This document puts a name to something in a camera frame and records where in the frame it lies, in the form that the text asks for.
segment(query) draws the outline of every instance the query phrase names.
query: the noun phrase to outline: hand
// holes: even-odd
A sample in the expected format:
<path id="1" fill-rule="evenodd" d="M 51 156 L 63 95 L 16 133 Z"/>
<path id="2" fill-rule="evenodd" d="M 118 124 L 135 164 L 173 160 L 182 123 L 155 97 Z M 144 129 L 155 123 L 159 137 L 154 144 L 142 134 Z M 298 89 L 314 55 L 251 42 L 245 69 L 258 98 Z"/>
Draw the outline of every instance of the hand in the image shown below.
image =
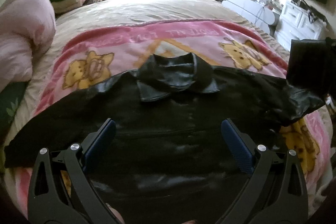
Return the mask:
<path id="1" fill-rule="evenodd" d="M 125 221 L 124 221 L 123 217 L 121 216 L 121 214 L 116 209 L 113 209 L 108 203 L 106 203 L 106 205 L 111 210 L 111 212 L 116 216 L 116 218 L 118 218 L 118 220 L 122 224 L 125 224 Z M 197 220 L 189 220 L 189 221 L 184 222 L 182 224 L 198 224 L 198 222 L 197 222 Z"/>

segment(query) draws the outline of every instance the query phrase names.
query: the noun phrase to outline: metal pivot screw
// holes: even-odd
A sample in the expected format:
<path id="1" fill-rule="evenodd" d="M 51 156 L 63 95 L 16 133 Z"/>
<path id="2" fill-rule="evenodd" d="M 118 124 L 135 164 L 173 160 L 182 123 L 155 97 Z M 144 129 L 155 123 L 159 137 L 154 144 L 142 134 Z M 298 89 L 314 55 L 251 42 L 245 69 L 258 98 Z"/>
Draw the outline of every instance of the metal pivot screw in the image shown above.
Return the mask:
<path id="1" fill-rule="evenodd" d="M 266 151 L 266 146 L 264 146 L 263 144 L 258 145 L 257 148 L 259 151 Z"/>
<path id="2" fill-rule="evenodd" d="M 290 153 L 292 156 L 295 156 L 295 155 L 296 155 L 296 151 L 293 150 L 293 149 L 289 150 L 289 153 Z"/>
<path id="3" fill-rule="evenodd" d="M 73 145 L 70 146 L 71 150 L 77 150 L 79 148 L 79 144 L 78 143 L 74 143 Z"/>
<path id="4" fill-rule="evenodd" d="M 42 148 L 41 150 L 40 150 L 40 154 L 41 155 L 44 155 L 45 153 L 47 153 L 48 152 L 48 149 L 46 149 L 46 148 Z"/>

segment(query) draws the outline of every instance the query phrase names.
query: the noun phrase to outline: green pillow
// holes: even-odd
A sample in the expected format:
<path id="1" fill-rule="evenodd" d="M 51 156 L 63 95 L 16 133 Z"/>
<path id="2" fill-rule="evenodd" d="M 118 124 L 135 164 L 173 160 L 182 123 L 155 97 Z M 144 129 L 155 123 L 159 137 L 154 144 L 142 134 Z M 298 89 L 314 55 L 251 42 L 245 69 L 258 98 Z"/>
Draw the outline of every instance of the green pillow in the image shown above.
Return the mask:
<path id="1" fill-rule="evenodd" d="M 0 93 L 0 144 L 11 127 L 26 87 L 27 82 L 10 83 Z"/>

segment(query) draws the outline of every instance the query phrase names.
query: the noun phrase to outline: black latex garment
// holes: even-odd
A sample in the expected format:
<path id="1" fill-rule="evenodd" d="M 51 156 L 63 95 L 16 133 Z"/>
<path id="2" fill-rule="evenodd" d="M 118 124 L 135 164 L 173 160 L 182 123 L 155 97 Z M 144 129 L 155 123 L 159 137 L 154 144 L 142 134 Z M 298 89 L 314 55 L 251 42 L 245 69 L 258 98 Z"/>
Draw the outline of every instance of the black latex garment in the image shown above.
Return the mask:
<path id="1" fill-rule="evenodd" d="M 89 177 L 126 224 L 215 223 L 246 181 L 221 122 L 231 118 L 255 143 L 284 151 L 280 126 L 323 105 L 285 79 L 212 67 L 194 54 L 151 56 L 31 119 L 5 148 L 5 164 L 32 167 L 42 147 L 66 149 L 112 118 L 116 137 Z"/>

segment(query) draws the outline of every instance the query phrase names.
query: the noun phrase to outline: blue clamp pad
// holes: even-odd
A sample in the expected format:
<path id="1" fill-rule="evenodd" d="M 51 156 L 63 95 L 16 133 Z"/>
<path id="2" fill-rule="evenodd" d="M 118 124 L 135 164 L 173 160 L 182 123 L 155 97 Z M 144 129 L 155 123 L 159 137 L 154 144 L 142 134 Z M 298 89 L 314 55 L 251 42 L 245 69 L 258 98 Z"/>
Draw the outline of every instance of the blue clamp pad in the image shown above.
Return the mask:
<path id="1" fill-rule="evenodd" d="M 89 147 L 82 144 L 83 151 L 83 172 L 86 174 L 94 170 L 97 160 L 103 154 L 107 146 L 112 142 L 116 134 L 116 123 L 108 119 L 97 132 L 91 133 L 92 139 Z"/>
<path id="2" fill-rule="evenodd" d="M 253 140 L 247 134 L 241 133 L 230 119 L 222 122 L 221 133 L 239 169 L 252 175 L 255 162 L 253 147 L 256 146 Z"/>

